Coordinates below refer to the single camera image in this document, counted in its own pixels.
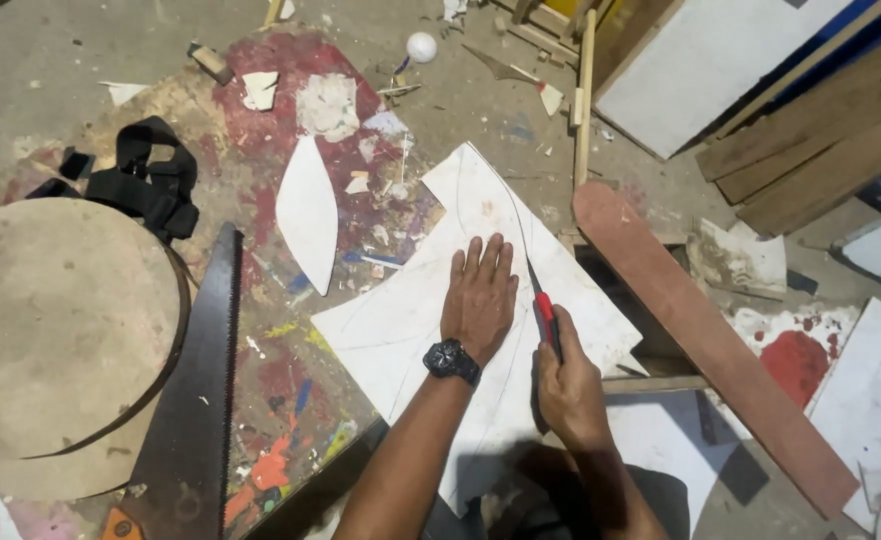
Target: white ball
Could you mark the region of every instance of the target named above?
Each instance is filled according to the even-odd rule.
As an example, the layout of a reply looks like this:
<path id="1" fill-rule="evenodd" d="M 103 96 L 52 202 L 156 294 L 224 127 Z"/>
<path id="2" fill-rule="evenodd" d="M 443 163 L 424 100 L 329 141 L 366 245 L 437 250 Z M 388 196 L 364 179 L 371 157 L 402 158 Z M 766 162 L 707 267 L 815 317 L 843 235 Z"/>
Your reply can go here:
<path id="1" fill-rule="evenodd" d="M 425 31 L 418 31 L 407 40 L 407 54 L 414 62 L 426 64 L 437 56 L 437 42 Z"/>

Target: concrete floor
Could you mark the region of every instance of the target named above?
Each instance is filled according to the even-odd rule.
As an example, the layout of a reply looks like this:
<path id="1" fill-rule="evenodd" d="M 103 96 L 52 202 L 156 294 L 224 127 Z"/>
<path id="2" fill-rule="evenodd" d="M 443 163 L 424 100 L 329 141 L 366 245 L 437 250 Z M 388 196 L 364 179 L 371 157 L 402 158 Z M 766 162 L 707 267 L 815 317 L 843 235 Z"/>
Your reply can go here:
<path id="1" fill-rule="evenodd" d="M 352 0 L 336 6 L 331 0 L 292 1 L 297 7 L 293 19 L 326 27 L 375 87 L 385 86 L 384 73 L 403 60 L 412 32 L 438 37 L 446 26 L 435 20 L 442 13 L 441 0 Z M 109 111 L 110 96 L 98 81 L 152 84 L 187 61 L 191 40 L 225 48 L 260 26 L 266 7 L 266 0 L 12 0 L 0 6 L 0 170 L 45 141 L 69 141 L 83 122 Z M 534 72 L 567 94 L 572 94 L 576 75 L 568 66 L 536 61 L 536 50 L 518 38 L 496 35 L 492 21 L 497 15 L 504 13 L 495 6 L 471 8 L 465 33 L 452 31 L 438 40 L 435 61 L 408 69 L 408 83 L 423 87 L 400 98 L 396 111 L 429 161 L 437 163 L 461 142 L 472 141 L 549 229 L 571 227 L 574 140 L 566 118 L 548 118 L 531 86 L 493 80 L 460 44 Z M 700 177 L 694 152 L 662 163 L 605 129 L 614 140 L 599 133 L 593 137 L 590 168 L 619 181 L 621 192 L 652 229 L 686 232 L 695 216 L 724 228 L 733 223 L 733 209 Z M 796 240 L 827 246 L 876 215 L 852 201 L 791 236 L 788 261 L 820 282 L 818 300 L 862 306 L 870 296 L 881 298 L 881 286 L 823 251 L 799 247 Z M 751 306 L 779 312 L 809 301 L 798 292 L 784 303 L 711 294 L 725 310 Z M 841 539 L 868 537 L 849 520 L 821 521 L 755 443 L 745 448 L 770 482 L 746 506 L 718 482 L 695 538 L 820 540 L 830 531 Z M 728 465 L 736 469 L 735 463 Z"/>

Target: red utility knife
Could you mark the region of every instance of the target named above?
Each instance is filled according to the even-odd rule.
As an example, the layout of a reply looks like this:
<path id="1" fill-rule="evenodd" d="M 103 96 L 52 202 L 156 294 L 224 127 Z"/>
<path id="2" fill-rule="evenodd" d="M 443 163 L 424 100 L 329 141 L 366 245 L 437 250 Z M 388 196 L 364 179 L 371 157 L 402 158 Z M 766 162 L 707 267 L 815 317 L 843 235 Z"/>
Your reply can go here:
<path id="1" fill-rule="evenodd" d="M 563 352 L 560 350 L 560 331 L 557 329 L 557 320 L 554 317 L 554 303 L 551 297 L 547 296 L 544 289 L 540 288 L 540 281 L 537 280 L 537 274 L 533 271 L 533 265 L 530 264 L 530 257 L 527 257 L 527 270 L 530 272 L 530 282 L 533 284 L 533 301 L 540 312 L 540 322 L 544 325 L 544 335 L 547 342 L 554 348 L 557 360 L 563 363 Z"/>

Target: round wooden board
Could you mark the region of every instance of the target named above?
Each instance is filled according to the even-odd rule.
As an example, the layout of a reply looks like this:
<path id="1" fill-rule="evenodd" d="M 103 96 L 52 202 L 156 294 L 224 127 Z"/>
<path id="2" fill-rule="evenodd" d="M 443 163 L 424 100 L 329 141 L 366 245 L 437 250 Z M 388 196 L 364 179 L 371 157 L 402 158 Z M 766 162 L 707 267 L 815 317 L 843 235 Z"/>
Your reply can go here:
<path id="1" fill-rule="evenodd" d="M 21 501 L 73 501 L 130 480 L 160 395 L 117 429 L 68 453 L 0 459 L 0 494 Z"/>
<path id="2" fill-rule="evenodd" d="M 186 291 L 167 248 L 110 207 L 64 198 L 1 207 L 0 459 L 115 428 L 166 375 Z"/>

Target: wristwatch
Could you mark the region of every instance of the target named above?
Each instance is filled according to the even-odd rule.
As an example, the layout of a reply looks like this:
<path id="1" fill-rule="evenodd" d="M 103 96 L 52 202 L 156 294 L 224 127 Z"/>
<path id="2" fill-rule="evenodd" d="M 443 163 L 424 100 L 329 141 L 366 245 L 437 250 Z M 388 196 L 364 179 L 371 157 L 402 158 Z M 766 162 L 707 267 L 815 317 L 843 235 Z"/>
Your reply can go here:
<path id="1" fill-rule="evenodd" d="M 481 381 L 481 366 L 452 337 L 434 343 L 431 350 L 424 354 L 424 365 L 431 375 L 439 379 L 456 375 L 473 388 Z"/>

